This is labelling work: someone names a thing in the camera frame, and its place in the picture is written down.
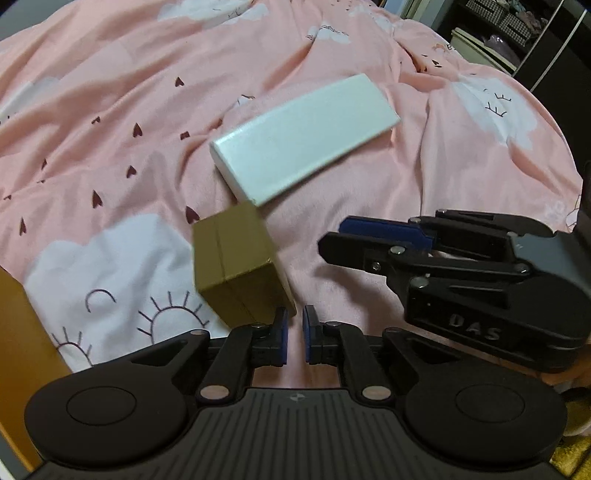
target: screw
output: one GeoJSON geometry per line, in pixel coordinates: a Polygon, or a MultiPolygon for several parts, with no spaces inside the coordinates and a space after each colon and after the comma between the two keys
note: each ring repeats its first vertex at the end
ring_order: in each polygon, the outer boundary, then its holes
{"type": "Polygon", "coordinates": [[[365,387],[361,394],[368,400],[380,401],[390,398],[392,392],[389,388],[381,385],[370,385],[369,387],[365,387]]]}
{"type": "Polygon", "coordinates": [[[203,398],[208,400],[221,400],[226,398],[230,394],[230,391],[223,385],[208,385],[207,387],[203,387],[199,393],[203,398]]]}
{"type": "Polygon", "coordinates": [[[524,263],[518,263],[517,265],[515,265],[515,271],[519,272],[519,273],[526,273],[527,271],[530,270],[530,268],[524,264],[524,263]]]}
{"type": "Polygon", "coordinates": [[[390,253],[392,255],[400,255],[400,254],[403,254],[405,251],[406,251],[406,248],[399,247],[398,245],[395,245],[394,247],[392,247],[390,249],[390,253]]]}
{"type": "Polygon", "coordinates": [[[429,281],[425,277],[413,277],[410,280],[410,284],[415,288],[423,288],[429,285],[429,281]]]}

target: gold box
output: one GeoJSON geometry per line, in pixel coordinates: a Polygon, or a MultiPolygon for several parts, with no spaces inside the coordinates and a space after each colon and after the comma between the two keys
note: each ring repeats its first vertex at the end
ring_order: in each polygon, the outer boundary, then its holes
{"type": "Polygon", "coordinates": [[[272,323],[296,307],[275,245],[251,202],[193,225],[195,288],[230,327],[272,323]]]}
{"type": "Polygon", "coordinates": [[[70,374],[23,287],[0,268],[0,433],[29,471],[41,459],[25,428],[29,398],[42,386],[70,374]]]}

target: white cloud print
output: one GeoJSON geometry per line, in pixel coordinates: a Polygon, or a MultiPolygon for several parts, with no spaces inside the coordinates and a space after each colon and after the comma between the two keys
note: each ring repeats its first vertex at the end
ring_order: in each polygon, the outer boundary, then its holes
{"type": "Polygon", "coordinates": [[[239,106],[246,105],[254,100],[254,97],[251,95],[240,95],[238,100],[232,105],[232,108],[238,108],[239,106]]]}
{"type": "Polygon", "coordinates": [[[353,10],[351,10],[351,12],[349,12],[350,17],[355,17],[359,14],[369,15],[372,18],[372,20],[376,22],[378,27],[384,30],[385,32],[390,33],[392,31],[393,24],[389,20],[389,18],[385,16],[385,14],[378,15],[374,13],[370,7],[363,4],[357,5],[353,10]]]}
{"type": "Polygon", "coordinates": [[[51,243],[24,287],[72,371],[193,329],[228,327],[193,287],[191,245],[157,215],[138,215],[86,245],[51,243]]]}
{"type": "Polygon", "coordinates": [[[23,83],[3,105],[0,105],[0,125],[25,107],[42,100],[58,82],[59,80],[54,77],[44,77],[36,82],[23,83]]]}
{"type": "Polygon", "coordinates": [[[341,32],[326,23],[323,23],[320,28],[310,27],[306,37],[310,40],[333,40],[338,43],[351,43],[349,36],[345,32],[341,32]]]}
{"type": "Polygon", "coordinates": [[[256,20],[260,20],[263,17],[266,17],[269,14],[269,9],[265,4],[256,4],[253,7],[250,7],[246,10],[243,14],[236,14],[233,15],[232,18],[226,20],[224,22],[225,25],[231,25],[239,20],[250,20],[254,22],[256,20]]]}
{"type": "Polygon", "coordinates": [[[243,14],[251,3],[252,0],[183,0],[179,4],[165,4],[158,13],[158,20],[186,17],[211,28],[243,14]]]}
{"type": "Polygon", "coordinates": [[[498,78],[461,76],[452,83],[460,101],[484,131],[494,133],[499,143],[509,140],[532,149],[530,132],[538,124],[527,101],[498,78]]]}

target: pink bedsheet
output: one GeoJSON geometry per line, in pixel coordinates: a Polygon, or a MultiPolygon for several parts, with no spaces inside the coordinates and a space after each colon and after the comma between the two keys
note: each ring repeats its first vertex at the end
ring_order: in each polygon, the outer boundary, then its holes
{"type": "MultiPolygon", "coordinates": [[[[299,311],[404,325],[383,278],[318,256],[346,215],[567,228],[581,180],[556,123],[429,28],[361,0],[166,1],[76,0],[0,42],[0,265],[73,370],[196,327],[225,334],[192,280],[190,224],[235,201],[209,141],[357,73],[401,123],[261,209],[299,311]]],[[[288,365],[258,381],[333,382],[305,366],[299,316],[290,333],[288,365]]]]}

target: white box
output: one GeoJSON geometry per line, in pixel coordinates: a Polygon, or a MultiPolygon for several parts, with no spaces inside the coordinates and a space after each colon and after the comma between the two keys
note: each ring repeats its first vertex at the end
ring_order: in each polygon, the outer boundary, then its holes
{"type": "Polygon", "coordinates": [[[400,120],[384,94],[356,75],[291,100],[211,143],[239,201],[259,206],[400,120]]]}

